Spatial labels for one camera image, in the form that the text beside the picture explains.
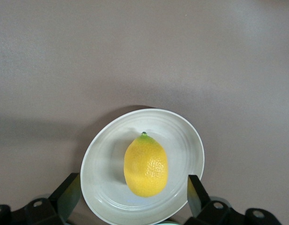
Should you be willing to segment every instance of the yellow lemon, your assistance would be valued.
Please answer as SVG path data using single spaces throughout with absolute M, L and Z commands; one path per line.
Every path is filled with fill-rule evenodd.
M 127 148 L 124 174 L 130 190 L 141 197 L 151 197 L 166 186 L 168 163 L 164 148 L 143 132 Z

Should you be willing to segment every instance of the gray table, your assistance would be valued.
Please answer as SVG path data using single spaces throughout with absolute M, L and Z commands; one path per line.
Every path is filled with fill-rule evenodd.
M 145 107 L 194 125 L 211 195 L 289 224 L 289 0 L 0 0 L 0 203 L 51 193 Z M 70 218 L 105 224 L 82 199 Z

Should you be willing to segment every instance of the gray surface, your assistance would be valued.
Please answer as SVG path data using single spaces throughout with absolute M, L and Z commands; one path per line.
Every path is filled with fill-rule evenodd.
M 0 203 L 51 193 L 143 107 L 198 130 L 211 195 L 289 224 L 289 0 L 0 0 Z M 105 224 L 83 200 L 71 220 Z

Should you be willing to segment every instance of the black bracket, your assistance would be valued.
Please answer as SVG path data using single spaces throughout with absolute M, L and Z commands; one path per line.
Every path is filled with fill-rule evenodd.
M 0 205 L 0 225 L 64 225 L 80 197 L 80 175 L 72 173 L 49 198 L 35 199 L 13 212 Z
M 251 208 L 242 215 L 222 201 L 212 201 L 196 175 L 188 176 L 187 199 L 193 217 L 185 225 L 281 225 L 266 210 Z

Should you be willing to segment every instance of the white plate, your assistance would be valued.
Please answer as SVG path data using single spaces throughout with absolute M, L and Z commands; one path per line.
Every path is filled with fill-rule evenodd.
M 169 166 L 165 189 L 149 198 L 134 195 L 123 172 L 125 151 L 143 131 L 164 147 Z M 137 110 L 115 119 L 93 139 L 82 163 L 82 193 L 109 224 L 156 224 L 187 203 L 187 177 L 201 178 L 204 161 L 201 139 L 186 119 L 162 109 Z

